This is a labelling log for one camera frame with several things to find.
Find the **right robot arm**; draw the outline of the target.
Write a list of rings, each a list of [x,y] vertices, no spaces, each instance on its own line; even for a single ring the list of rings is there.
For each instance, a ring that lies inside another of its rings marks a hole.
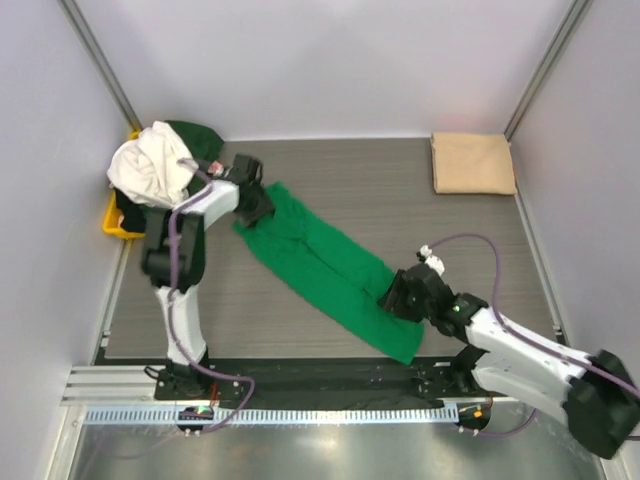
[[[639,425],[639,389],[618,356],[544,338],[485,300],[453,292],[426,263],[398,270],[378,304],[464,343],[450,372],[462,395],[483,390],[517,399],[563,424],[582,447],[606,460]]]

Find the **bright green t-shirt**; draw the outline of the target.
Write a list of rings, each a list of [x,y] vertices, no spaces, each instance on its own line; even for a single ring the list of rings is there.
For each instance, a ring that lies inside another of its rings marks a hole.
[[[233,229],[254,257],[311,306],[387,357],[408,365],[423,341],[421,323],[386,312],[378,300],[395,273],[326,223],[280,182],[266,187],[275,212]]]

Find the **yellow plastic bin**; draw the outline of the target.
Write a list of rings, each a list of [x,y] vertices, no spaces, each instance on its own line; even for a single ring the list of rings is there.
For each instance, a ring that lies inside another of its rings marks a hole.
[[[117,148],[106,170],[110,195],[102,220],[105,234],[123,240],[144,236],[146,214],[143,190],[147,161],[139,147],[141,130],[132,131]]]

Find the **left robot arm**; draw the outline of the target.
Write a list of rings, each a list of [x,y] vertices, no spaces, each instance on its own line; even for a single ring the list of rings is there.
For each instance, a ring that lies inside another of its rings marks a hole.
[[[206,230],[228,214],[252,228],[273,215],[275,206],[256,157],[238,154],[231,166],[213,174],[194,159],[177,164],[203,180],[204,187],[176,206],[154,207],[147,215],[140,267],[160,304],[168,348],[165,367],[148,366],[145,373],[156,381],[157,400],[198,400],[226,378],[210,369],[201,328],[198,290],[206,268]]]

